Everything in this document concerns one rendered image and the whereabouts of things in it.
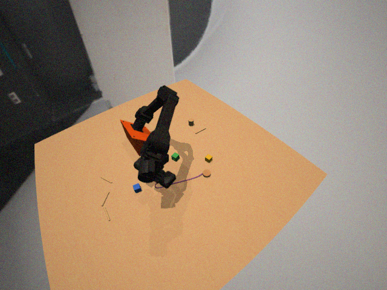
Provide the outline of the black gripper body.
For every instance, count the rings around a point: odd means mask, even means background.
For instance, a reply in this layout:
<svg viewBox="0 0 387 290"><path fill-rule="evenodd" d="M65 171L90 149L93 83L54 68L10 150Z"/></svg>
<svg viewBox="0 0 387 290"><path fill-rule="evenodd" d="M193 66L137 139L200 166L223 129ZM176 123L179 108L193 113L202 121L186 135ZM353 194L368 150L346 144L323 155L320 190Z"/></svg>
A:
<svg viewBox="0 0 387 290"><path fill-rule="evenodd" d="M139 168L139 163L141 161L141 157L139 159L136 160L136 162L134 163L134 168L138 170ZM173 173L167 171L166 173L164 173L165 171L162 170L161 166L159 163L156 164L156 168L155 168L155 178L157 178L159 180L159 184L161 186L163 186L164 188L168 189L172 183L175 181L176 177Z"/></svg>

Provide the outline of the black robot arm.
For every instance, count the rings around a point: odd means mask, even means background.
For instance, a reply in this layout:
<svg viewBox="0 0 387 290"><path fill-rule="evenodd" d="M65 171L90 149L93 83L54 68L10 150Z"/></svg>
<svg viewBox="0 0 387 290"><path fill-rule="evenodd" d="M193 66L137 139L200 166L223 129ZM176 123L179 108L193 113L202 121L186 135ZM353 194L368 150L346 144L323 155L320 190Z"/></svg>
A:
<svg viewBox="0 0 387 290"><path fill-rule="evenodd" d="M169 162L167 154L171 139L169 126L178 103L177 94L173 89L165 85L161 86L157 92L157 98L148 106L141 107L135 114L134 124L130 124L133 130L144 132L145 124L149 124L153 119L154 112L162 107L155 130L149 134L140 151L138 180L141 182L152 183L155 179L156 164L159 163L164 169L163 165Z"/></svg>

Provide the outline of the small yellow block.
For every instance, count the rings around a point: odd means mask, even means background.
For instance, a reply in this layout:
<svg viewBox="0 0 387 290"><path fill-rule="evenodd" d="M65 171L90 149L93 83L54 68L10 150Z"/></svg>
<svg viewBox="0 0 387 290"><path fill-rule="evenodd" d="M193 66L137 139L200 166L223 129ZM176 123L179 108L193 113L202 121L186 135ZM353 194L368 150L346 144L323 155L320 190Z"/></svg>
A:
<svg viewBox="0 0 387 290"><path fill-rule="evenodd" d="M211 155L207 155L206 157L205 157L205 161L207 161L208 163L210 163L211 161L212 161L212 156Z"/></svg>

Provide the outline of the green block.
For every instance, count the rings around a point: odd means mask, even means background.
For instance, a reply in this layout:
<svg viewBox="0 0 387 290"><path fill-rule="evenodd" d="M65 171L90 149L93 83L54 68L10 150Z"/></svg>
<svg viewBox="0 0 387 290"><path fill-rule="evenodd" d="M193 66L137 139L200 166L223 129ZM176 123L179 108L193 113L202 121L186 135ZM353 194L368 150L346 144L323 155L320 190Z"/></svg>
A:
<svg viewBox="0 0 387 290"><path fill-rule="evenodd" d="M174 152L174 153L172 154L171 158L172 158L172 160L174 160L174 161L177 162L177 161L180 159L180 156L179 156L179 154L177 154L177 153Z"/></svg>

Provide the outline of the round wooden button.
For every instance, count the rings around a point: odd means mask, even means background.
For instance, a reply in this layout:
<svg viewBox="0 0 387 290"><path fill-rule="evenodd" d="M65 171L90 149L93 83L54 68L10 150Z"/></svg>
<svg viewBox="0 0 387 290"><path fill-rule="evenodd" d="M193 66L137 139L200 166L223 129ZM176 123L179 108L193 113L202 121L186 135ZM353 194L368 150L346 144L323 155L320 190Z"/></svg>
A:
<svg viewBox="0 0 387 290"><path fill-rule="evenodd" d="M210 170L204 170L204 171L203 171L203 176L204 176L205 178L210 177L210 176L211 176Z"/></svg>

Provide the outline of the small blue cube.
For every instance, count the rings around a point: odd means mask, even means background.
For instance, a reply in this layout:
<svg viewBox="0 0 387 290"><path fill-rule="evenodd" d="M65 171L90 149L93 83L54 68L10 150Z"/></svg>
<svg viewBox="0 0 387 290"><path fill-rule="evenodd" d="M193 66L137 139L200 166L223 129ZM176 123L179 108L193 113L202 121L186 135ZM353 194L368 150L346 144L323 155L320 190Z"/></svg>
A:
<svg viewBox="0 0 387 290"><path fill-rule="evenodd" d="M141 187L140 187L139 183L136 185L133 185L133 188L134 188L135 193L138 193L141 191Z"/></svg>

